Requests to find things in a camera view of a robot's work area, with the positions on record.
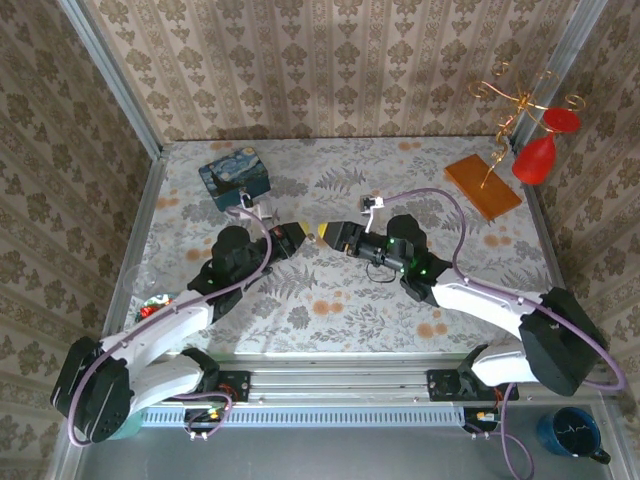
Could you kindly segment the aluminium frame post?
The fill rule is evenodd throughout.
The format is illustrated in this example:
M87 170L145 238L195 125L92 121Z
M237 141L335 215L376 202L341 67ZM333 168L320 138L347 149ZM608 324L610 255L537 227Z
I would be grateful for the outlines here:
M147 120L142 105L116 61L105 36L83 0L57 0L98 68L116 102L152 161L160 159L163 146Z
M586 45L607 0L542 0L542 13L528 30L524 56L513 80L518 93L549 106Z

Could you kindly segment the orange wooden base board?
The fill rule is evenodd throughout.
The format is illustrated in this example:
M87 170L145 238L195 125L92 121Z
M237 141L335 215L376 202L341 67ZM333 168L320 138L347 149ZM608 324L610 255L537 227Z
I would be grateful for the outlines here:
M522 199L477 154L456 161L446 176L489 222L513 210Z

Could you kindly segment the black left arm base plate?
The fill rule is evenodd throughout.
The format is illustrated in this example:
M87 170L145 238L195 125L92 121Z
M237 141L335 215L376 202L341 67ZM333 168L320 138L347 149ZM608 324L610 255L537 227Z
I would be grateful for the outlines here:
M221 370L206 373L194 393L224 392L234 402L247 402L251 386L251 372L245 370Z

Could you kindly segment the clear drinking glass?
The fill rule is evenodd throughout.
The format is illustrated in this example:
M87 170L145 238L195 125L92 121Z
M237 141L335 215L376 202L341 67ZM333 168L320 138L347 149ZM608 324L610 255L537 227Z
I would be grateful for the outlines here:
M125 272L122 286L132 296L142 298L152 294L157 281L158 274L153 266L138 264Z

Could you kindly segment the starry night print box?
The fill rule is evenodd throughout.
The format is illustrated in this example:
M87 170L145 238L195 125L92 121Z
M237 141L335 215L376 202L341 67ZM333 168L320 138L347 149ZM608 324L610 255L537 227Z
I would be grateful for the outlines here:
M253 147L201 166L198 174L220 212L240 205L242 194L253 199L271 190L268 170Z

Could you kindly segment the floral tablecloth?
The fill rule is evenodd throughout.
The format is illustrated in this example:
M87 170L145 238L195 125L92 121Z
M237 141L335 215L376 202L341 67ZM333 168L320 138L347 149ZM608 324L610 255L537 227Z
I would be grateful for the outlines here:
M480 281L527 292L559 282L527 203L489 222L445 175L448 165L470 155L488 159L495 148L489 137L255 140L251 147L269 173L271 190L260 200L271 204L275 223L363 224L360 198L381 196L387 205L375 216L376 233L393 216L410 214L431 252L456 258ZM145 209L150 227L136 234L144 243L141 263L158 274L152 292L183 290L210 258L219 231L233 223L216 208L198 169L241 148L239 141L188 141L164 152L165 170ZM307 240L185 345L215 354L466 353L511 342L488 322L413 301L398 280ZM119 327L133 324L141 303L130 300Z

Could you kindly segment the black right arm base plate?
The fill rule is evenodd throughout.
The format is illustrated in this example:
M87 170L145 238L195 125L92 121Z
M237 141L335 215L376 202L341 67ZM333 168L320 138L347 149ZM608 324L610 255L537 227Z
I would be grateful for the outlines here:
M456 369L427 370L426 386L433 402L490 402L507 390L507 384L489 387L473 373Z

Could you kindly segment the dark blue mug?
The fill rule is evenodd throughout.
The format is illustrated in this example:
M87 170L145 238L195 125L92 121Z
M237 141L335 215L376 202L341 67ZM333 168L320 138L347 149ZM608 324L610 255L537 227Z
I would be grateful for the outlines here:
M572 458L589 458L609 465L611 455L602 447L601 431L585 410L564 407L542 416L536 425L536 436L551 454Z

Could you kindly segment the aluminium mounting rail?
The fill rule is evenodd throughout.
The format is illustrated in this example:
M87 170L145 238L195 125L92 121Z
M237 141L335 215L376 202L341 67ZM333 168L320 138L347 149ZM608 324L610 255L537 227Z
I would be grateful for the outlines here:
M246 406L414 406L429 402L427 372L452 369L457 360L225 363L224 371L250 373Z

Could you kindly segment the red wine glass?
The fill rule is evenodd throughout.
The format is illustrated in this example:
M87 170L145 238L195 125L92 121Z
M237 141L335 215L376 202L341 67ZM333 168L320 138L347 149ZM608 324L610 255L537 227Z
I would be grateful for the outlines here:
M529 142L512 166L513 175L526 185L540 185L546 180L557 156L555 137L576 132L581 121L574 111L554 107L544 112L543 126L546 135Z

